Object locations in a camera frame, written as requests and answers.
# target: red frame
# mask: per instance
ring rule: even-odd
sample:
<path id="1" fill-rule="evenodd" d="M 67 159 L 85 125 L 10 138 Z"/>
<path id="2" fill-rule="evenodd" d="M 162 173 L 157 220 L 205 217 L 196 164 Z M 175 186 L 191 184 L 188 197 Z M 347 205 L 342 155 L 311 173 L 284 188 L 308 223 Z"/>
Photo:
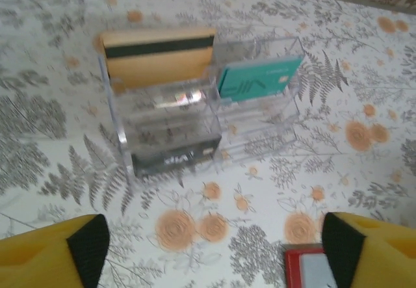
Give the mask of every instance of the red frame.
<path id="1" fill-rule="evenodd" d="M 286 284 L 287 288 L 302 288 L 302 275 L 300 274 L 300 256 L 302 254 L 323 254 L 321 248 L 291 249 L 285 252 Z"/>

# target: black magnetic stripe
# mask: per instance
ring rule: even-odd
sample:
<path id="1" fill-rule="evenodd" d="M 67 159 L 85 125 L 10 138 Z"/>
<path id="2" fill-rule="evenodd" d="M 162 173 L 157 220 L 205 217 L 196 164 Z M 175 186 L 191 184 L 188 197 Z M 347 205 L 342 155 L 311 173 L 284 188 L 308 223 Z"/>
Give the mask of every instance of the black magnetic stripe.
<path id="1" fill-rule="evenodd" d="M 117 59 L 120 57 L 128 56 L 187 51 L 190 49 L 203 49 L 206 47 L 211 47 L 213 46 L 213 44 L 214 36 L 209 36 L 195 39 L 183 39 L 147 44 L 133 44 L 128 46 L 106 47 L 105 55 L 108 59 Z"/>

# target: teal card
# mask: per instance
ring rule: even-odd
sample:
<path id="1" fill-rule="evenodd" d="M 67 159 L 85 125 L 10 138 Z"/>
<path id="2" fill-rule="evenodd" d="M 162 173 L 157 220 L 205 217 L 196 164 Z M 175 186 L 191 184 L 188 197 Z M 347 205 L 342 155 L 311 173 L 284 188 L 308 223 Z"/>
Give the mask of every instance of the teal card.
<path id="1" fill-rule="evenodd" d="M 301 62 L 302 58 L 295 58 L 228 64 L 218 82 L 218 91 L 222 99 L 232 101 L 278 94 L 283 92 Z"/>

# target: table surface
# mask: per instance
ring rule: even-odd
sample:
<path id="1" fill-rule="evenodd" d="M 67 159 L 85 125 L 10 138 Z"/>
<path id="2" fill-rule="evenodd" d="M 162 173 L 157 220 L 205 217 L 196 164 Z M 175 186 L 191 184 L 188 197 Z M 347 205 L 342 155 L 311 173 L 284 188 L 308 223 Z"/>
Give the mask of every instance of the table surface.
<path id="1" fill-rule="evenodd" d="M 0 22 L 0 235 L 105 214 L 100 287 L 281 287 L 277 245 L 318 242 L 327 211 L 416 227 L 415 16 L 334 0 L 0 0 Z M 96 36 L 178 25 L 299 36 L 298 141 L 129 192 Z"/>

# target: yellow object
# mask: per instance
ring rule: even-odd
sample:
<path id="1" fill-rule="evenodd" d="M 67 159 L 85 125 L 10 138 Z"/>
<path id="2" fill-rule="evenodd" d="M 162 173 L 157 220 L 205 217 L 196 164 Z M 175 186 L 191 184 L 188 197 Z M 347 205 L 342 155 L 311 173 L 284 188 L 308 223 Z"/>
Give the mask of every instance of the yellow object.
<path id="1" fill-rule="evenodd" d="M 337 275 L 345 275 L 348 269 L 354 271 L 355 265 L 349 265 L 352 260 L 349 257 L 352 256 L 351 252 L 359 250 L 356 247 L 360 246 L 359 243 L 361 242 L 362 247 L 359 252 L 359 260 L 355 266 L 351 288 L 416 287 L 415 229 L 349 213 L 332 213 L 331 215 L 335 215 L 349 226 L 345 226 L 345 228 L 342 227 L 343 225 L 336 226 L 333 223 L 334 221 L 330 220 L 330 217 L 328 220 L 326 217 L 324 221 L 322 242 L 335 280 L 337 280 Z M 354 236 L 354 230 L 358 232 L 357 237 Z M 326 248 L 326 244 L 328 245 L 330 242 L 333 244 Z M 337 264 L 336 259 L 341 259 L 340 267 L 333 265 Z"/>
<path id="2" fill-rule="evenodd" d="M 211 63 L 215 29 L 108 31 L 101 34 L 116 93 L 200 78 Z"/>
<path id="3" fill-rule="evenodd" d="M 102 215 L 80 216 L 3 239 L 0 241 L 0 288 L 97 285 L 108 240 L 109 232 Z M 90 265 L 82 261 L 87 254 L 90 260 L 85 261 Z"/>

